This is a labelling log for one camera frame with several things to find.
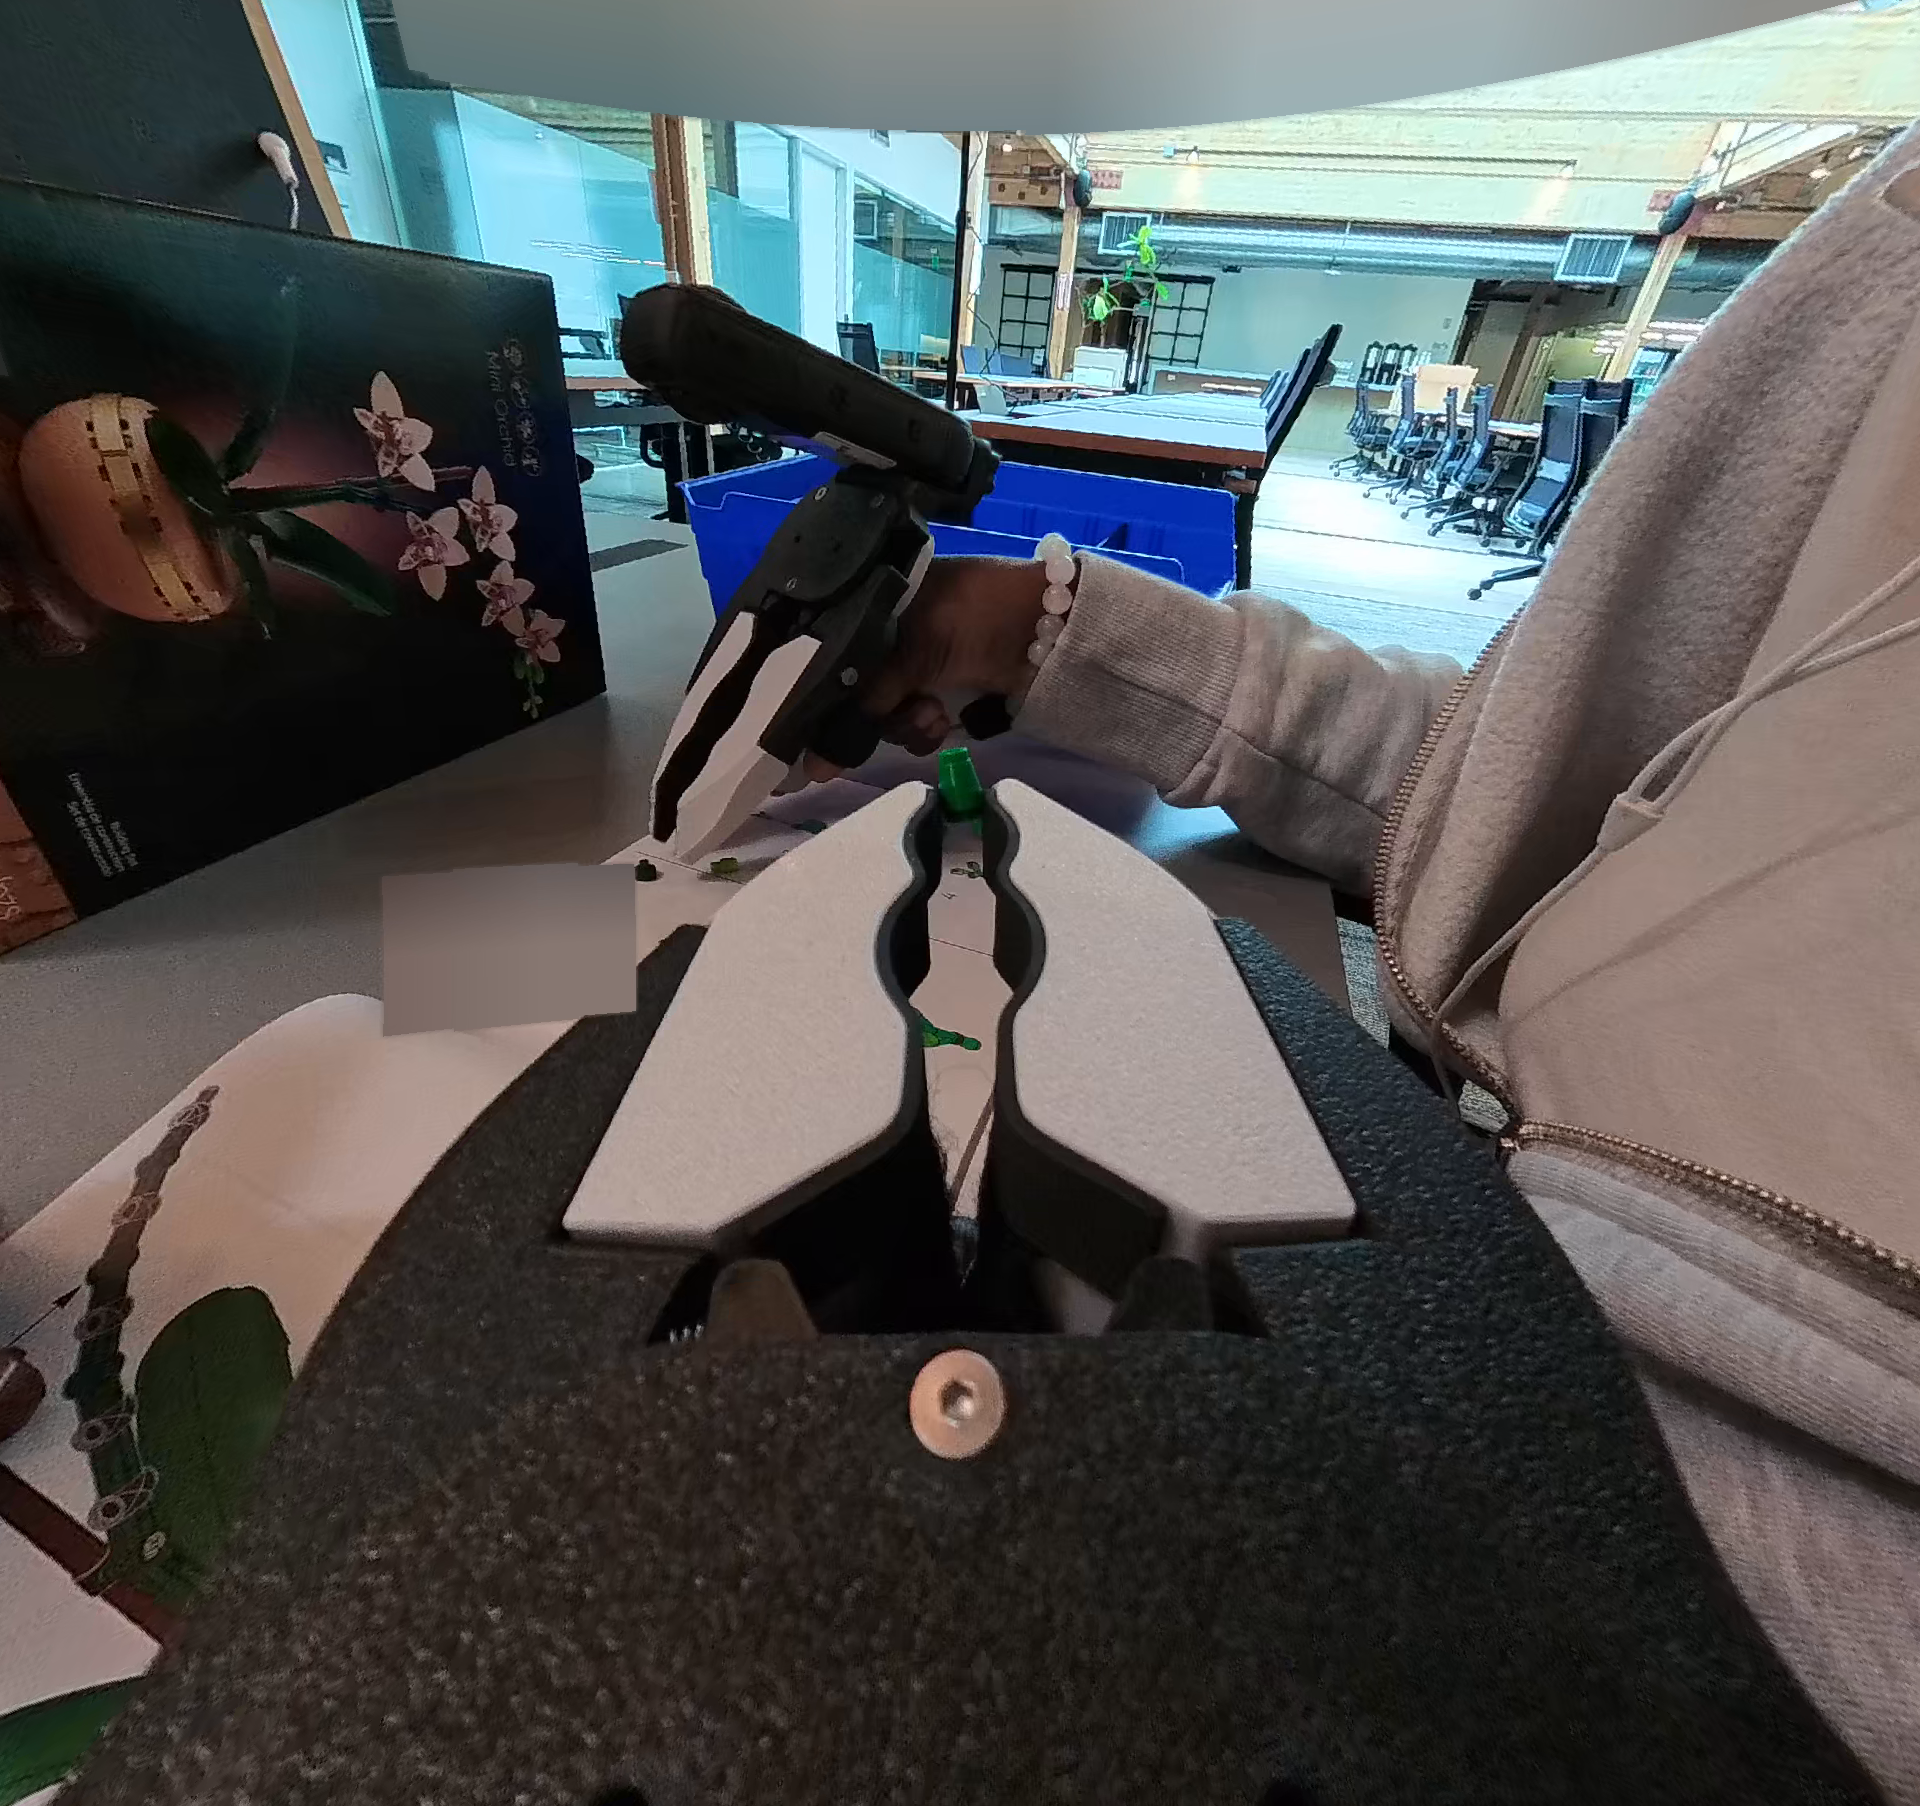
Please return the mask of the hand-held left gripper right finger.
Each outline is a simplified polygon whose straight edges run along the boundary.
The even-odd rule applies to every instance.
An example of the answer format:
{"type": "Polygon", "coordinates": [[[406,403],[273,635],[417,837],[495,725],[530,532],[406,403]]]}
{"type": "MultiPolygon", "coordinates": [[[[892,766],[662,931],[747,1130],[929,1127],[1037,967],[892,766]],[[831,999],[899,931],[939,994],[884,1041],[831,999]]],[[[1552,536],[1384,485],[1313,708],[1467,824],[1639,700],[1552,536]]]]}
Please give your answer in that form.
{"type": "Polygon", "coordinates": [[[1356,1198],[1185,882],[1018,779],[991,791],[991,1212],[1038,1258],[1339,1240],[1356,1198]]]}

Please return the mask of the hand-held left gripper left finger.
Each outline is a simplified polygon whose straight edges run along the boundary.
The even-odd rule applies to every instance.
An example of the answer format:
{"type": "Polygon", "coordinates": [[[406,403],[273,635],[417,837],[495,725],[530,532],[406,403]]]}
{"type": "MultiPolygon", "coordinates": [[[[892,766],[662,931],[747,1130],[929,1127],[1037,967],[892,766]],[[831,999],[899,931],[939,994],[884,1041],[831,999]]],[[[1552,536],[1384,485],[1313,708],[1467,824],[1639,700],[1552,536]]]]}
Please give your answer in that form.
{"type": "Polygon", "coordinates": [[[910,1006],[936,878],[939,798],[904,785],[740,888],[669,1003],[565,1233],[717,1250],[870,1170],[936,1196],[910,1006]]]}

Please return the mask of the person's right hand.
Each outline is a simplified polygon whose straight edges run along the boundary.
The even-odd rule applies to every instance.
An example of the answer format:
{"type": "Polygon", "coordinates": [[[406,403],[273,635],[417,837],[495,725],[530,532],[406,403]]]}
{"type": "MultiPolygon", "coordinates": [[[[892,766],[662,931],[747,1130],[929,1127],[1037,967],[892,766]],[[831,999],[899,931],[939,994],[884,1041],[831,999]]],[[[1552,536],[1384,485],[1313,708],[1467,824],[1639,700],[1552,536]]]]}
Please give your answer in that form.
{"type": "Polygon", "coordinates": [[[929,757],[957,729],[954,706],[1021,698],[1038,675],[1030,649],[1047,587],[1047,570],[1034,560],[934,560],[890,649],[858,690],[882,740],[929,757]]]}

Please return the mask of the row of black office chairs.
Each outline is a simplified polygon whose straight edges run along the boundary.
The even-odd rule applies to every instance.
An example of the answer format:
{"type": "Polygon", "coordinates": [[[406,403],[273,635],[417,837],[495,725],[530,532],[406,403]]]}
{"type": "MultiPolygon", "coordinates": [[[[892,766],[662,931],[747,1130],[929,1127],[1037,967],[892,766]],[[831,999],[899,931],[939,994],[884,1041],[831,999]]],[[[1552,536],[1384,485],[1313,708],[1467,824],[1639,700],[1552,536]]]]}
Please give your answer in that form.
{"type": "Polygon", "coordinates": [[[1550,378],[1536,421],[1504,421],[1478,371],[1379,341],[1336,380],[1353,411],[1331,475],[1354,476],[1427,542],[1493,556],[1467,585],[1472,604],[1542,576],[1637,397],[1632,378],[1550,378]]]}

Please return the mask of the white hoodie drawstring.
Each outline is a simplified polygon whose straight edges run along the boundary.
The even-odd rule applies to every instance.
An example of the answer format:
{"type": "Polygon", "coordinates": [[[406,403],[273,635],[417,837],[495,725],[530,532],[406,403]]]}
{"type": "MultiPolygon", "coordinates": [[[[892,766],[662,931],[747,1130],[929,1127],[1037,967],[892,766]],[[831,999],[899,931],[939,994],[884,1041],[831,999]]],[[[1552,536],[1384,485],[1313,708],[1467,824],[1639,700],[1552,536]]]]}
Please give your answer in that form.
{"type": "Polygon", "coordinates": [[[1554,882],[1542,899],[1527,908],[1527,911],[1508,931],[1504,931],[1498,941],[1487,944],[1485,950],[1478,955],[1478,959],[1452,982],[1452,990],[1444,997],[1444,1001],[1430,1014],[1427,1051],[1441,1073],[1465,1073],[1467,1069],[1465,1059],[1450,1059],[1441,1056],[1444,1042],[1450,1038],[1446,1032],[1446,1022],[1452,1009],[1465,1003],[1478,982],[1491,974],[1502,958],[1511,955],[1527,936],[1527,933],[1554,906],[1567,899],[1576,886],[1603,864],[1603,859],[1652,832],[1660,824],[1671,805],[1677,801],[1679,793],[1694,782],[1694,776],[1702,767],[1706,756],[1725,738],[1729,729],[1747,710],[1803,678],[1810,678],[1823,671],[1838,671],[1862,656],[1885,649],[1916,635],[1919,619],[1911,615],[1866,637],[1854,637],[1854,629],[1862,620],[1875,619],[1893,598],[1905,593],[1908,587],[1916,582],[1916,578],[1919,557],[1912,556],[1908,563],[1898,568],[1872,593],[1866,593],[1851,608],[1825,625],[1817,635],[1812,635],[1810,640],[1803,640],[1800,648],[1791,649],[1773,669],[1767,669],[1759,678],[1743,684],[1733,698],[1725,700],[1715,710],[1694,719],[1694,725],[1685,727],[1635,775],[1635,779],[1610,801],[1598,829],[1595,840],[1584,859],[1580,859],[1568,873],[1554,882]]]}

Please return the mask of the hanging green plant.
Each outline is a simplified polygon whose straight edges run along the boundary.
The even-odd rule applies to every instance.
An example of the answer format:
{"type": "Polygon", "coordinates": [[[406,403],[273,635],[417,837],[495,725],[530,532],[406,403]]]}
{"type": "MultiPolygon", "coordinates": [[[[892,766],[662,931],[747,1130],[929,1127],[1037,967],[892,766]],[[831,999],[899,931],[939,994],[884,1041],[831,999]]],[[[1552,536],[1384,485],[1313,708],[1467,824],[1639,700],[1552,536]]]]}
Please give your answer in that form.
{"type": "Polygon", "coordinates": [[[1123,234],[1127,237],[1111,254],[1102,252],[1105,259],[1117,259],[1117,269],[1096,275],[1084,291],[1084,321],[1098,329],[1119,314],[1141,314],[1153,323],[1167,301],[1153,220],[1137,214],[1123,234]]]}

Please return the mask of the orchid print cardboard box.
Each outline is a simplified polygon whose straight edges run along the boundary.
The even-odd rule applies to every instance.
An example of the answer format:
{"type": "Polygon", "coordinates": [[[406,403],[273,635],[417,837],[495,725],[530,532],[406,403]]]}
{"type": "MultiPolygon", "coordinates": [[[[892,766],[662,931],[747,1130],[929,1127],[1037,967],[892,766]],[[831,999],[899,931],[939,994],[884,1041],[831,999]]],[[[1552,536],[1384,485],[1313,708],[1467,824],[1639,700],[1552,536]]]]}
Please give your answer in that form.
{"type": "Polygon", "coordinates": [[[607,686],[558,293],[7,181],[11,955],[607,686]]]}

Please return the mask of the long wooden office table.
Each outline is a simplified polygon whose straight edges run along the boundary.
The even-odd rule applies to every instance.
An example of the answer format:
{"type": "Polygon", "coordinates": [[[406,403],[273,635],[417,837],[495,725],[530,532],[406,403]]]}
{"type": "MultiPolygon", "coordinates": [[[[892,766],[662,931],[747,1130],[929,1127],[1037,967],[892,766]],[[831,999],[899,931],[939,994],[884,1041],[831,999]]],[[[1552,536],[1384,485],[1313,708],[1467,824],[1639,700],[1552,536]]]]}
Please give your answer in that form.
{"type": "Polygon", "coordinates": [[[1030,380],[961,378],[957,411],[1005,463],[1257,493],[1271,465],[1257,396],[1163,393],[1011,401],[1030,380]]]}

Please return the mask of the silver ceiling duct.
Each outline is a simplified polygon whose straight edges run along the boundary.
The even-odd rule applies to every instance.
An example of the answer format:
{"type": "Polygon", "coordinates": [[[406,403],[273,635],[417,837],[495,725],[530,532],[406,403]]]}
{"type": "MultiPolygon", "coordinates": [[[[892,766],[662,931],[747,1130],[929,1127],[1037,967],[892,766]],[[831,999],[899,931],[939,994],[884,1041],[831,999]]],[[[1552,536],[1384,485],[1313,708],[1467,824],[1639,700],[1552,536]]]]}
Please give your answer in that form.
{"type": "Polygon", "coordinates": [[[1655,236],[1434,228],[1315,220],[1153,218],[1163,273],[1303,270],[1616,285],[1648,273],[1655,236]]]}

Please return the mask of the brick instruction booklet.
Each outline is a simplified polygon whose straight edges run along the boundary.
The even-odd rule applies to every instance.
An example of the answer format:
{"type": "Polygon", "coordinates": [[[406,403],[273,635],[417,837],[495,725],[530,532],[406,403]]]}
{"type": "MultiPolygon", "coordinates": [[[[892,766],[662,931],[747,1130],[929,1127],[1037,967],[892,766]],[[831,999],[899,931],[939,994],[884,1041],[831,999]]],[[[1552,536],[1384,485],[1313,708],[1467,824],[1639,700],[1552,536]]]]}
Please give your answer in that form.
{"type": "Polygon", "coordinates": [[[59,1801],[1257,1801],[1247,1557],[1181,1420],[1213,1357],[947,1322],[947,1194],[870,1170],[744,1245],[565,1212],[703,933],[636,1009],[387,1047],[367,1001],[235,1049],[145,1136],[145,1676],[4,1699],[59,1801]]]}

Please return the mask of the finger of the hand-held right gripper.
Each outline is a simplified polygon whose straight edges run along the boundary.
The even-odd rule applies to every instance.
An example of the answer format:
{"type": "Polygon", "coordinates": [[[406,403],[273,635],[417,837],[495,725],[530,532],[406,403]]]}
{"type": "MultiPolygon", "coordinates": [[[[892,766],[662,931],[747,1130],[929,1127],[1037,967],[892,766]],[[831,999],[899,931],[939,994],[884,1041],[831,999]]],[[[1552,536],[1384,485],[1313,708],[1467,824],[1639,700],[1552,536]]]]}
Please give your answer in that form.
{"type": "Polygon", "coordinates": [[[728,619],[708,642],[660,754],[650,814],[655,844],[703,848],[746,789],[758,748],[739,723],[758,669],[758,619],[728,619]]]}
{"type": "Polygon", "coordinates": [[[676,793],[676,857],[695,859],[728,839],[736,827],[784,779],[765,730],[781,718],[820,653],[816,637],[792,637],[774,645],[754,666],[740,653],[736,666],[703,702],[697,718],[699,757],[690,757],[691,776],[676,793]]]}

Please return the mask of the large blue plastic bin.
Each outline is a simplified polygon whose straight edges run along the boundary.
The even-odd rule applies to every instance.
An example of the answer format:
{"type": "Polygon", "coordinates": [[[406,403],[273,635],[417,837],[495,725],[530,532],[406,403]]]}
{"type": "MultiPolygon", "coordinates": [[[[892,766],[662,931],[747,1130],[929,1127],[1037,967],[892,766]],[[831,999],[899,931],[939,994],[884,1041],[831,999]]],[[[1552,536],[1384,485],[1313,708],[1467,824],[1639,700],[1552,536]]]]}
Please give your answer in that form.
{"type": "MultiPolygon", "coordinates": [[[[717,614],[790,507],[835,473],[828,458],[788,454],[680,485],[717,614]]],[[[1028,560],[1050,532],[1202,598],[1236,589],[1236,502],[1207,487],[1003,465],[969,521],[934,522],[933,543],[939,556],[1028,560]]]]}

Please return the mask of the person's right forearm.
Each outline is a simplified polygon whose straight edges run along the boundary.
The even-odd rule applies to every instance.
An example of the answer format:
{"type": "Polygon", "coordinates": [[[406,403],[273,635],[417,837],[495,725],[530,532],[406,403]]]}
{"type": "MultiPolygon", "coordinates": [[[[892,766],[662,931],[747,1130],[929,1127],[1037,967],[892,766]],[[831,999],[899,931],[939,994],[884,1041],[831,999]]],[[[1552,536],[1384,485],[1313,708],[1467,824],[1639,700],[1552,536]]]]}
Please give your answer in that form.
{"type": "Polygon", "coordinates": [[[1084,557],[1015,730],[1218,808],[1255,844],[1353,899],[1465,666],[1368,649],[1264,593],[1207,599],[1084,557]]]}

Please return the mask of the high-backed black office chair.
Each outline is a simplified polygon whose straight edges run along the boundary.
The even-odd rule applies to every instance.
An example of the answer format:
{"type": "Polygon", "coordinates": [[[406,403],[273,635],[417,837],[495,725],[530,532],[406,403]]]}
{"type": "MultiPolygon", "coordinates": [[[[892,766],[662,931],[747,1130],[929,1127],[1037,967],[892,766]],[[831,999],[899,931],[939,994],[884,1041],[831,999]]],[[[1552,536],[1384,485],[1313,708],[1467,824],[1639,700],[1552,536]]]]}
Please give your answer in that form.
{"type": "Polygon", "coordinates": [[[1336,352],[1341,337],[1343,324],[1336,323],[1299,356],[1289,374],[1278,374],[1273,388],[1269,388],[1262,397],[1266,448],[1262,473],[1249,476],[1236,513],[1236,585],[1242,590],[1252,587],[1255,507],[1262,496],[1264,476],[1267,471],[1271,471],[1280,449],[1284,449],[1284,443],[1306,411],[1310,396],[1317,392],[1322,380],[1327,378],[1331,353],[1336,352]]]}

